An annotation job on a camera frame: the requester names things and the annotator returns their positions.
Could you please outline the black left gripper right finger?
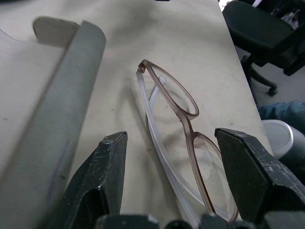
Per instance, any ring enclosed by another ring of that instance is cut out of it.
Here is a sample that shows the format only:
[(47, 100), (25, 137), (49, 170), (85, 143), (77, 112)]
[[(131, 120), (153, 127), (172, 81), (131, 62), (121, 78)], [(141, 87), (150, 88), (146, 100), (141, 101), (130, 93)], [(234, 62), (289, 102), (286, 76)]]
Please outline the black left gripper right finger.
[(217, 128), (229, 188), (242, 219), (251, 223), (305, 223), (305, 186), (259, 140)]

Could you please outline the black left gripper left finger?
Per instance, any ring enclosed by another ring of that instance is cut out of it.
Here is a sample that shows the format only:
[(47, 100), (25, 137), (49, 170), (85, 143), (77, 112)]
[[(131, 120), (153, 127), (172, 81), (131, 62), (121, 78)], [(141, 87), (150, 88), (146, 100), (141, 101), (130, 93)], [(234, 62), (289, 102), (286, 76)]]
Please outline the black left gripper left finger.
[(94, 229), (98, 218), (119, 214), (128, 134), (106, 136), (72, 176), (49, 229)]

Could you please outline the grey open glasses case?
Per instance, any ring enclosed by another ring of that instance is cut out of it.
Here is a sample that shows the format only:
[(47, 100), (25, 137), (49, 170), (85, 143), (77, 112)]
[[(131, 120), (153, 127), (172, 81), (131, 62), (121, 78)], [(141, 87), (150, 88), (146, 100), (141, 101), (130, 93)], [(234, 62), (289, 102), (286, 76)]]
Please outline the grey open glasses case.
[(88, 21), (40, 16), (33, 30), (0, 30), (0, 229), (43, 228), (57, 208), (106, 46)]

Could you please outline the translucent brown-framed glasses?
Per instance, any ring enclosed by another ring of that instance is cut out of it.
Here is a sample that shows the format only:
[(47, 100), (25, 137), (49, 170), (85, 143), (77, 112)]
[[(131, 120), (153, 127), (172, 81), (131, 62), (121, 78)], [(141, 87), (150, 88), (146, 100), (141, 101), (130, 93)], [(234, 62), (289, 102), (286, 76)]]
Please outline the translucent brown-framed glasses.
[(192, 226), (203, 214), (233, 222), (239, 212), (216, 143), (194, 131), (199, 108), (189, 92), (166, 70), (143, 60), (136, 78), (146, 123), (157, 156)]

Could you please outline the person in blue jeans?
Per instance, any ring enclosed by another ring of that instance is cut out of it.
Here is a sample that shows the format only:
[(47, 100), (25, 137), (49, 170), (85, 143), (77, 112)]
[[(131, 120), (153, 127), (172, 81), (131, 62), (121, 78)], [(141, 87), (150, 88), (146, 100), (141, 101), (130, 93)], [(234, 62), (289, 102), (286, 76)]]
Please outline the person in blue jeans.
[(257, 108), (262, 120), (280, 120), (305, 135), (305, 102), (275, 103)]

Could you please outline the black office chair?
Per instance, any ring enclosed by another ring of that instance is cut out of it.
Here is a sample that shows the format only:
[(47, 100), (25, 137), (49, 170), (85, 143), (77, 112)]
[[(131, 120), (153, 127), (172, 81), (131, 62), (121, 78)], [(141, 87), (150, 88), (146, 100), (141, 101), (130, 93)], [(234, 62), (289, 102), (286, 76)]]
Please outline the black office chair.
[(273, 64), (287, 76), (305, 66), (305, 22), (293, 29), (282, 19), (237, 0), (229, 2), (222, 13), (234, 45), (249, 53), (241, 59), (248, 83), (255, 79), (274, 96), (277, 85), (260, 75), (253, 64)]

